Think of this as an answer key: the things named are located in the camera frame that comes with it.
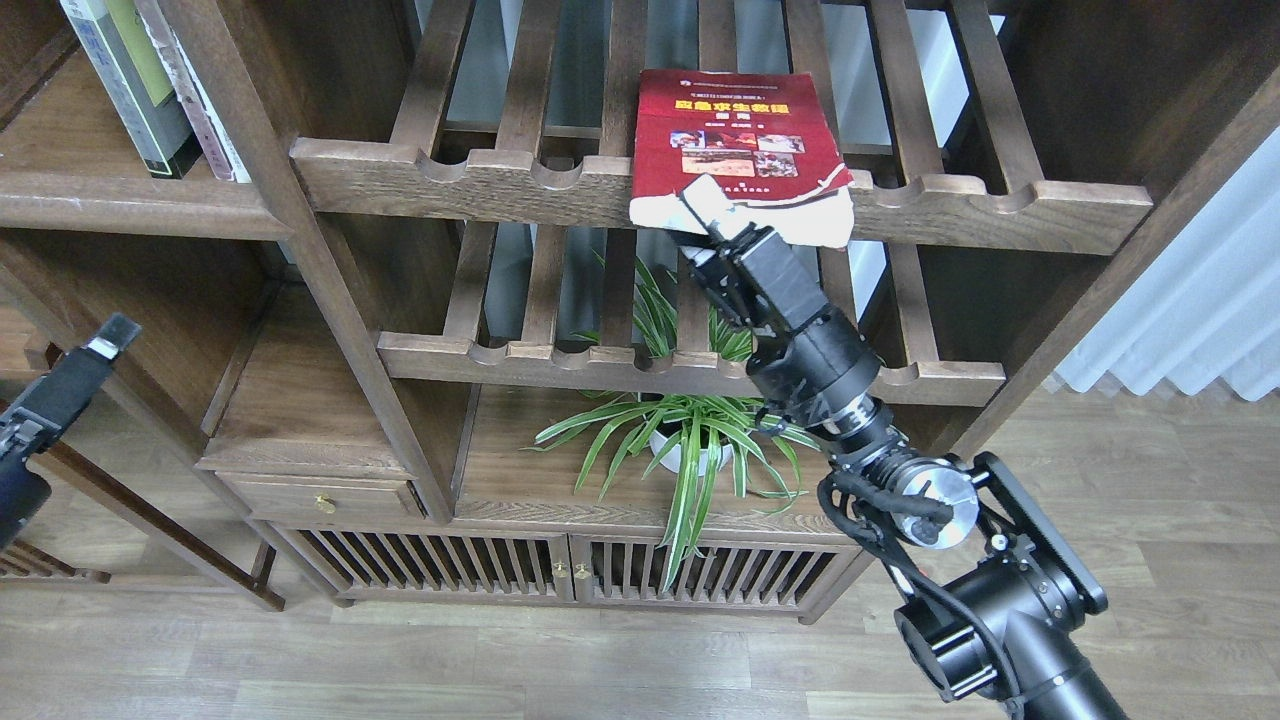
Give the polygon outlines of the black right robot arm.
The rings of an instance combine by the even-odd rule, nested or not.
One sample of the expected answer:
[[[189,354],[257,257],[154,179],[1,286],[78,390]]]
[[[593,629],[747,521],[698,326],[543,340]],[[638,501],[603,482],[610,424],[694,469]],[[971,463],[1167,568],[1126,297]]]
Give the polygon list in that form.
[[[1073,641],[1105,589],[991,452],[915,448],[872,391],[881,360],[782,236],[750,222],[710,176],[678,192],[691,273],[755,347],[756,424],[805,430],[829,461],[826,516],[897,587],[895,625],[941,700],[978,694],[1011,719],[1123,719]]]

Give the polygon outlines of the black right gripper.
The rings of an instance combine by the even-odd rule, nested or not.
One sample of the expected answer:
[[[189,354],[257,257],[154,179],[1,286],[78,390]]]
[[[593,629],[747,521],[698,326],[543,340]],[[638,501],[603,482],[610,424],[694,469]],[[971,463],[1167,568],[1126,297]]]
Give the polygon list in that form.
[[[893,414],[868,396],[881,359],[829,306],[782,236],[748,220],[710,176],[698,177],[678,197],[705,232],[680,232],[678,246],[719,316],[754,334],[799,331],[762,337],[748,360],[748,375],[771,411],[814,434],[827,451],[893,443]]]

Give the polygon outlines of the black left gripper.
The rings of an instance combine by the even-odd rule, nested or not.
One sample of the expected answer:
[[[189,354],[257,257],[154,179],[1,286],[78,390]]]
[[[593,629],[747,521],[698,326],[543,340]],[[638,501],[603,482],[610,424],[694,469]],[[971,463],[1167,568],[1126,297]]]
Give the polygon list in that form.
[[[31,383],[3,413],[1,550],[51,495],[50,484],[27,468],[29,456],[49,450],[65,434],[141,331],[128,316],[111,314],[86,345]]]

